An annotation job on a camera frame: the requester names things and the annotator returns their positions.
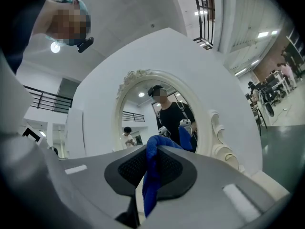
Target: white mirror frame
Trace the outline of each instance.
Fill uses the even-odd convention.
[[[124,105],[127,101],[127,93],[138,83],[148,80],[158,80],[165,82],[172,86],[178,91],[183,98],[187,101],[191,107],[198,129],[198,145],[196,153],[205,156],[212,156],[226,162],[223,157],[218,157],[220,153],[220,145],[225,149],[229,149],[231,152],[228,153],[233,155],[234,159],[237,158],[233,154],[232,150],[223,141],[224,127],[219,124],[219,114],[215,110],[207,110],[204,105],[201,104],[195,93],[176,76],[159,70],[137,70],[136,72],[128,72],[124,78],[123,84],[120,85],[115,110],[112,116],[112,131],[114,133],[116,147],[114,151],[125,149],[125,143],[121,139],[122,135],[122,113]]]

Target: round light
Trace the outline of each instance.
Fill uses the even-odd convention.
[[[51,44],[51,51],[53,53],[58,53],[60,49],[61,49],[60,45],[58,45],[56,42],[53,42]]]

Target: brown wall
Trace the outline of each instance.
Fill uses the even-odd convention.
[[[265,81],[272,70],[278,70],[277,63],[284,62],[281,52],[289,44],[286,36],[290,35],[292,28],[293,24],[287,20],[269,52],[253,70],[260,82]]]

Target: blue towel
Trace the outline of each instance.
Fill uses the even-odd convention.
[[[147,172],[143,180],[142,195],[144,212],[147,217],[157,203],[157,191],[161,187],[160,175],[157,169],[157,146],[165,145],[182,149],[167,137],[154,135],[148,139],[146,147]]]
[[[191,151],[193,150],[192,144],[190,142],[191,135],[187,132],[187,130],[183,127],[179,127],[179,136],[180,136],[180,145],[184,150]]]

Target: man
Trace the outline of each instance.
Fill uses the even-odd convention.
[[[134,147],[136,145],[134,138],[130,135],[131,132],[132,129],[130,127],[127,126],[124,128],[123,140],[126,147]]]
[[[195,122],[194,115],[189,107],[189,105],[184,103],[171,102],[167,98],[166,90],[160,85],[156,85],[148,91],[148,95],[151,96],[156,102],[160,103],[161,110],[159,112],[159,118],[157,117],[158,128],[162,126],[171,133],[170,138],[178,145],[180,145],[180,136],[179,136],[179,125],[180,121],[186,119],[181,108],[178,104],[182,105],[184,112],[188,119],[191,121],[193,131],[197,131],[197,126]],[[191,138],[191,144],[193,151],[197,148],[197,140],[195,136]]]
[[[293,59],[292,55],[289,52],[286,52],[285,50],[282,50],[281,55],[283,56],[283,58],[285,59],[285,62],[291,67],[292,71],[295,73],[297,78],[300,78],[300,80],[302,81],[302,74],[299,71],[295,60]]]
[[[281,71],[282,71],[288,85],[290,85],[290,82],[289,82],[289,79],[290,79],[294,84],[293,89],[295,89],[296,88],[295,77],[294,77],[294,74],[293,74],[290,66],[285,63],[278,63],[277,67],[281,67]]]
[[[81,0],[8,0],[4,4],[0,46],[14,73],[32,36],[45,34],[66,45],[77,45],[90,31],[91,19]]]

